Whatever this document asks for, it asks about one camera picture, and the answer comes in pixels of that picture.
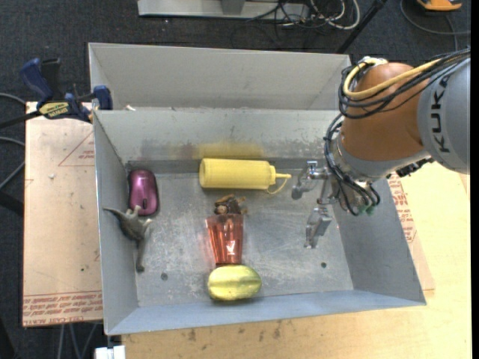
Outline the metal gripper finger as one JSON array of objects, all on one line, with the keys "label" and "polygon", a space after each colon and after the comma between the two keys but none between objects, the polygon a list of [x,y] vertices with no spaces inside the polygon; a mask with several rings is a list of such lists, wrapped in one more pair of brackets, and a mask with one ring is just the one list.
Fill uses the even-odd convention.
[{"label": "metal gripper finger", "polygon": [[313,191],[319,182],[322,183],[319,199],[328,200],[332,194],[332,178],[328,168],[320,167],[316,160],[307,161],[292,188],[291,197],[300,199],[304,193]]},{"label": "metal gripper finger", "polygon": [[319,237],[324,235],[331,222],[332,216],[329,214],[327,206],[321,199],[317,199],[317,204],[311,210],[306,223],[304,247],[316,248]]}]

